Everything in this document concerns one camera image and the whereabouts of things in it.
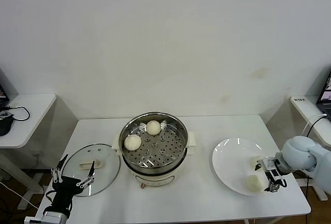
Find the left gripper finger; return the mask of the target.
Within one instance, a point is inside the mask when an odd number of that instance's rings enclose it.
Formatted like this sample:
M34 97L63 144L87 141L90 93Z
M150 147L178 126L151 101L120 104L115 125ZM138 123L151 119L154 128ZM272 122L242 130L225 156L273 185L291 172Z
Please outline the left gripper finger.
M63 180L62 180L62 171L63 171L63 166L64 166L64 163L66 161L68 157L68 154L66 154L57 164L56 167L53 167L51 169L51 174L52 174L52 178L53 178L53 182L54 183L61 183Z
M76 184L77 187L79 187L81 189L85 189L94 182L94 180L95 180L95 178L94 178L94 171L95 171L94 166L95 166L95 161L93 160L87 178L84 179L84 180L81 180L80 182L78 182Z

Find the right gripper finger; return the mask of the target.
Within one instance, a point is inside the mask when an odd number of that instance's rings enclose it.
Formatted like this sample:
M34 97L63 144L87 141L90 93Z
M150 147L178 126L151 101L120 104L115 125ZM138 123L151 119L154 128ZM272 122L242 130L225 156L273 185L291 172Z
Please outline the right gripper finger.
M255 166L255 171L266 171L266 158L262 158L262 159L259 159L258 161L257 161L257 164L256 164L256 166Z
M271 172L265 172L265 175L268 179L268 185L264 189L266 192L277 192L280 187L286 188L287 182L282 175L274 176Z

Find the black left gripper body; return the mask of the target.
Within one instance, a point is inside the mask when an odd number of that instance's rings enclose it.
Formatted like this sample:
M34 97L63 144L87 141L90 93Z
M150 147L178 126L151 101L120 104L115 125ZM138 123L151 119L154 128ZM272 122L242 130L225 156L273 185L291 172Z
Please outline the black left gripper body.
M61 183L53 183L52 187L55 190L55 196L51 204L51 211L62 213L70 217L72 198L82 192L80 186L80 179L62 176Z

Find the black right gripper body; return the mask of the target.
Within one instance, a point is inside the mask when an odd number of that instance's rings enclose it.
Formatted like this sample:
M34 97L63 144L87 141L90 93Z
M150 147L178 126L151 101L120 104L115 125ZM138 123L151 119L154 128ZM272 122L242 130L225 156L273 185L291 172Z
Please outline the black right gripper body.
M279 168L278 168L279 160L277 158L267 157L265 163L266 163L266 171L265 172L271 172L271 173L273 173L274 176L276 176L278 174L282 175Z

